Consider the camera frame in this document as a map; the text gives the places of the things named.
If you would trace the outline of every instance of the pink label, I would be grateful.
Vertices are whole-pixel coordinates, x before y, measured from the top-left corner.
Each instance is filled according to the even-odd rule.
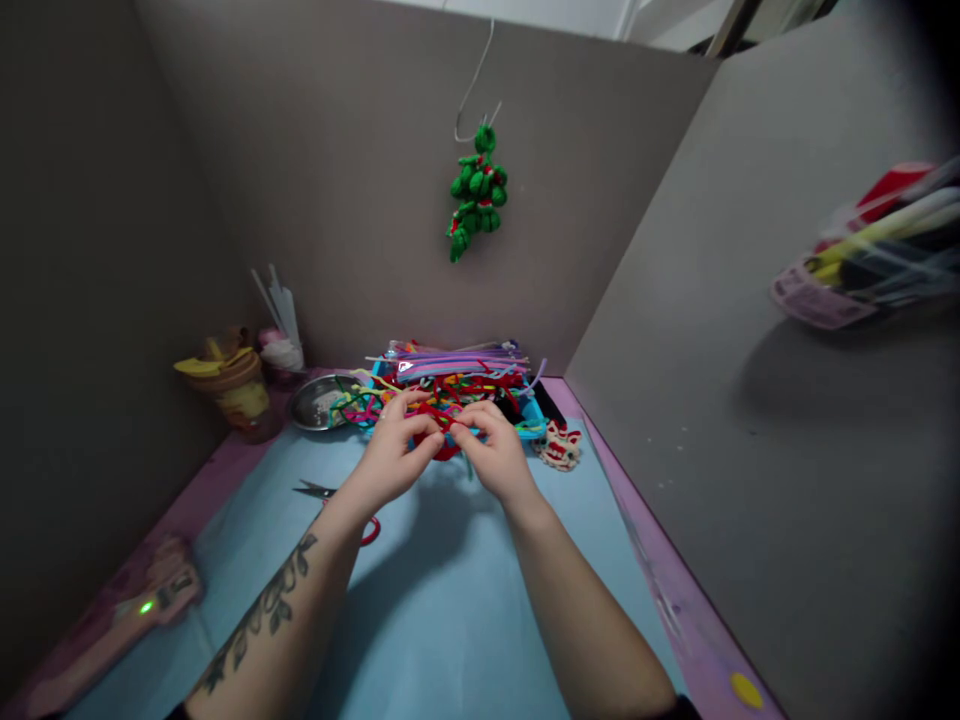
[[[809,258],[809,255],[801,257],[777,275],[770,285],[770,295],[787,315],[814,327],[836,330],[877,311],[874,305],[822,285],[803,266]]]

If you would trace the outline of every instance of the tattoo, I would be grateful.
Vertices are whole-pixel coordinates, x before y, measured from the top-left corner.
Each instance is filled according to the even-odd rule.
[[[223,670],[226,667],[228,655],[233,656],[233,671],[237,671],[247,654],[248,636],[260,634],[264,615],[268,615],[270,618],[270,635],[277,634],[277,630],[280,629],[284,620],[293,620],[293,610],[283,599],[283,596],[289,595],[297,586],[297,573],[301,577],[307,576],[310,566],[307,564],[304,553],[313,547],[316,542],[317,538],[311,533],[307,533],[303,540],[297,543],[293,554],[280,566],[280,569],[267,583],[263,592],[260,593],[260,597],[254,600],[253,605],[240,620],[240,624],[237,625],[237,629],[233,631],[230,639],[214,655],[213,661],[203,674],[200,682],[197,683],[194,691],[202,685],[206,688],[208,695],[213,693],[213,689],[225,679]]]

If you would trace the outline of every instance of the hanging green ornament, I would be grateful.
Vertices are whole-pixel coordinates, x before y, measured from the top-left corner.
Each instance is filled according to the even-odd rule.
[[[475,233],[494,232],[500,227],[500,214],[495,208],[507,202],[507,173],[492,162],[497,147],[493,128],[481,125],[473,145],[477,154],[460,158],[460,175],[450,185],[450,195],[462,201],[447,228],[453,263],[460,261]]]

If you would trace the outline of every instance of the metal bowl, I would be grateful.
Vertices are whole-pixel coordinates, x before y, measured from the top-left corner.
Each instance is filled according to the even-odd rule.
[[[300,386],[287,406],[294,425],[301,430],[320,432],[346,424],[339,413],[335,418],[330,417],[330,408],[343,397],[337,380],[344,390],[357,384],[357,379],[350,375],[324,375]]]

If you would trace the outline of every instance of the pile of pipe cleaners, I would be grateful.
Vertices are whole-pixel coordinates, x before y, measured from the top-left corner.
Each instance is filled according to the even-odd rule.
[[[463,408],[481,400],[492,401],[517,428],[521,439],[534,440],[546,432],[546,420],[533,396],[533,385],[543,375],[546,360],[532,383],[526,379],[530,360],[513,342],[487,343],[462,350],[442,351],[419,347],[415,342],[392,341],[390,349],[374,360],[366,386],[340,387],[343,397],[330,409],[344,421],[373,431],[380,413],[396,395],[409,388],[433,393],[433,397],[407,408],[407,416],[429,414],[446,433]],[[415,444],[424,440],[414,438]],[[450,435],[435,460],[449,460],[460,451]]]

